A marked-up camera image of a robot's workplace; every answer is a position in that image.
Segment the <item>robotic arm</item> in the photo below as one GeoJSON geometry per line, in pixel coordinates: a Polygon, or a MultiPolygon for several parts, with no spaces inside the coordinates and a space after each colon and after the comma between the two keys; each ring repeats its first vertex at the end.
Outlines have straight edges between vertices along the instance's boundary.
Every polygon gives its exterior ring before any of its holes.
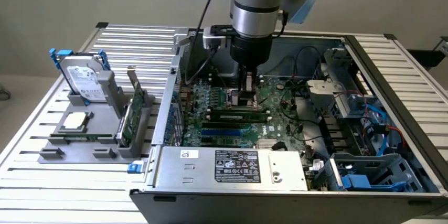
{"type": "Polygon", "coordinates": [[[315,0],[232,0],[232,25],[204,29],[204,47],[226,46],[231,38],[231,57],[239,63],[239,99],[254,97],[252,82],[258,66],[270,59],[276,21],[292,12],[292,22],[303,22],[315,0]]]}

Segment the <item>black cable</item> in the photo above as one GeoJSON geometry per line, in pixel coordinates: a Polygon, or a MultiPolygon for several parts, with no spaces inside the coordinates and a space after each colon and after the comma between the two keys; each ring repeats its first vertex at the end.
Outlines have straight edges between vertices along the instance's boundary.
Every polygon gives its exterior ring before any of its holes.
{"type": "MultiPolygon", "coordinates": [[[[284,93],[283,93],[283,95],[282,95],[282,98],[280,98],[280,102],[283,101],[287,92],[288,92],[290,90],[292,90],[294,88],[298,88],[298,87],[300,87],[300,86],[303,86],[303,85],[304,85],[304,83],[300,83],[300,84],[296,84],[295,86],[291,86],[291,87],[284,91],[284,93]]],[[[295,121],[298,121],[298,122],[311,122],[311,123],[314,123],[314,124],[316,124],[316,125],[319,126],[319,123],[316,123],[316,122],[314,122],[314,121],[311,121],[311,120],[298,119],[298,118],[292,118],[291,116],[288,116],[287,113],[286,113],[286,111],[284,111],[284,109],[283,109],[283,107],[282,107],[282,105],[280,105],[280,111],[282,111],[283,115],[284,115],[288,119],[295,120],[295,121]]]]}
{"type": "Polygon", "coordinates": [[[194,74],[194,76],[190,78],[190,80],[186,81],[186,84],[190,85],[192,83],[192,81],[196,79],[198,75],[202,73],[204,67],[208,65],[208,63],[212,61],[212,58],[216,55],[216,49],[214,49],[204,61],[204,63],[202,64],[199,70],[196,71],[196,73],[194,74]]]}
{"type": "Polygon", "coordinates": [[[263,100],[262,100],[262,102],[259,102],[259,105],[262,104],[262,103],[264,103],[266,102],[266,100],[268,99],[268,97],[267,98],[264,98],[263,100]]]}
{"type": "Polygon", "coordinates": [[[319,49],[315,47],[315,46],[304,46],[303,48],[300,48],[300,50],[299,50],[299,52],[296,53],[296,57],[295,57],[295,63],[294,63],[294,73],[295,74],[298,74],[298,72],[299,72],[299,69],[298,69],[298,60],[299,60],[299,56],[300,56],[300,53],[302,53],[302,51],[303,50],[306,50],[307,48],[312,48],[312,49],[315,49],[316,50],[316,52],[318,52],[318,54],[319,54],[319,65],[318,65],[318,68],[319,68],[319,66],[323,64],[322,62],[322,56],[323,56],[323,54],[320,53],[320,51],[319,51],[319,49]]]}
{"type": "Polygon", "coordinates": [[[287,80],[287,82],[286,82],[286,85],[287,85],[287,83],[292,83],[292,85],[295,86],[295,85],[298,85],[298,83],[295,83],[292,80],[287,80]]]}
{"type": "Polygon", "coordinates": [[[218,76],[219,79],[222,79],[224,88],[227,89],[227,85],[226,85],[224,79],[223,79],[223,77],[219,75],[218,67],[214,65],[214,63],[211,63],[211,64],[212,64],[212,67],[214,67],[214,69],[215,69],[215,71],[216,71],[216,76],[218,76]]]}
{"type": "Polygon", "coordinates": [[[316,138],[320,138],[320,137],[324,137],[324,136],[316,136],[316,137],[312,137],[310,139],[298,139],[298,138],[294,138],[294,139],[296,139],[300,142],[307,142],[307,141],[315,140],[316,138]]]}
{"type": "MultiPolygon", "coordinates": [[[[198,40],[198,36],[199,36],[199,31],[202,29],[202,25],[203,25],[203,21],[204,21],[204,17],[206,17],[206,13],[207,13],[207,9],[208,9],[208,6],[211,5],[211,1],[212,0],[207,0],[207,4],[206,4],[206,7],[204,7],[204,10],[203,10],[203,15],[202,15],[202,18],[200,18],[200,21],[199,21],[199,24],[198,24],[198,28],[196,28],[196,33],[195,33],[195,37],[194,37],[194,40],[192,40],[192,43],[190,44],[190,56],[188,56],[188,60],[186,62],[186,74],[184,74],[184,80],[186,80],[186,84],[190,85],[192,83],[192,81],[195,80],[196,76],[199,75],[200,71],[203,70],[203,68],[206,67],[206,65],[203,64],[203,66],[199,68],[198,72],[194,74],[192,78],[188,79],[188,63],[190,63],[190,58],[192,57],[194,55],[194,49],[195,49],[195,43],[196,43],[196,40],[198,40]]],[[[206,63],[210,63],[210,61],[212,60],[215,54],[211,54],[206,60],[206,63]]]]}
{"type": "Polygon", "coordinates": [[[286,27],[287,27],[287,24],[288,24],[288,17],[290,17],[290,13],[288,11],[283,11],[283,20],[282,20],[282,30],[280,30],[280,33],[278,34],[278,36],[274,37],[274,39],[279,38],[283,33],[286,32],[286,27]]]}
{"type": "Polygon", "coordinates": [[[282,63],[286,61],[286,59],[292,59],[292,60],[295,60],[295,59],[294,59],[294,56],[286,56],[286,57],[279,61],[278,65],[275,65],[274,68],[271,68],[270,71],[264,72],[264,74],[271,73],[271,72],[272,72],[272,71],[282,65],[282,63]]]}

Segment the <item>motherboard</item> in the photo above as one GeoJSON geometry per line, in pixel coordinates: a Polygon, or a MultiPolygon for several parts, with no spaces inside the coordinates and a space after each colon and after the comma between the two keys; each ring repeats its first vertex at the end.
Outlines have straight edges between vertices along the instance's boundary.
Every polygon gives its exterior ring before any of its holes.
{"type": "Polygon", "coordinates": [[[299,117],[288,85],[291,80],[260,80],[246,105],[239,105],[238,89],[212,87],[207,80],[184,88],[183,146],[271,149],[282,142],[286,150],[304,150],[300,123],[291,119],[299,117]]]}

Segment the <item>blue drive bracket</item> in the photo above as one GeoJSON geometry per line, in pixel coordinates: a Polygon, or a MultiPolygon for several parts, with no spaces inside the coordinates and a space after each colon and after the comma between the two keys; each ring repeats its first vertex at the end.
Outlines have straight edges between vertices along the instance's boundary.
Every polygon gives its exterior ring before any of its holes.
{"type": "Polygon", "coordinates": [[[406,182],[396,182],[392,185],[371,185],[370,180],[363,174],[348,174],[343,176],[343,185],[348,191],[406,191],[406,182]]]}
{"type": "Polygon", "coordinates": [[[110,65],[110,61],[107,60],[107,54],[106,54],[104,50],[102,49],[98,54],[102,56],[104,70],[111,71],[111,65],[110,65]]]}
{"type": "MultiPolygon", "coordinates": [[[[74,53],[72,50],[60,50],[60,51],[63,51],[64,54],[66,54],[68,51],[71,51],[71,52],[74,53]]],[[[71,88],[71,90],[72,90],[72,94],[75,94],[75,89],[74,89],[72,85],[70,84],[67,75],[66,75],[66,73],[64,73],[64,71],[63,71],[63,68],[62,68],[62,65],[60,65],[60,63],[59,63],[58,56],[59,56],[60,51],[59,51],[58,54],[56,54],[56,48],[51,48],[50,51],[48,51],[48,52],[50,52],[50,58],[51,58],[51,60],[54,61],[56,68],[58,68],[58,69],[60,70],[60,72],[63,73],[66,82],[67,82],[67,84],[68,84],[68,86],[70,86],[70,88],[71,88]]]]}

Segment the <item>gray fixture holder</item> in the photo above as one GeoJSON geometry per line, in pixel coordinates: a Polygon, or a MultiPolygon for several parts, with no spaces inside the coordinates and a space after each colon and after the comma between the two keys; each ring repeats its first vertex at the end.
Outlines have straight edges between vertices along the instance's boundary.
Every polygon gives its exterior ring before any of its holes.
{"type": "MultiPolygon", "coordinates": [[[[128,75],[135,73],[130,67],[128,75]]],[[[151,115],[154,95],[144,91],[144,106],[136,135],[130,146],[122,146],[116,140],[122,118],[130,98],[124,95],[122,87],[116,85],[115,74],[104,70],[98,76],[106,95],[107,103],[88,103],[78,94],[70,94],[70,106],[56,126],[55,132],[48,137],[48,144],[40,150],[39,162],[58,164],[111,163],[128,164],[140,159],[142,147],[151,115]],[[86,113],[84,122],[78,128],[67,128],[64,122],[72,113],[86,113]]]]}

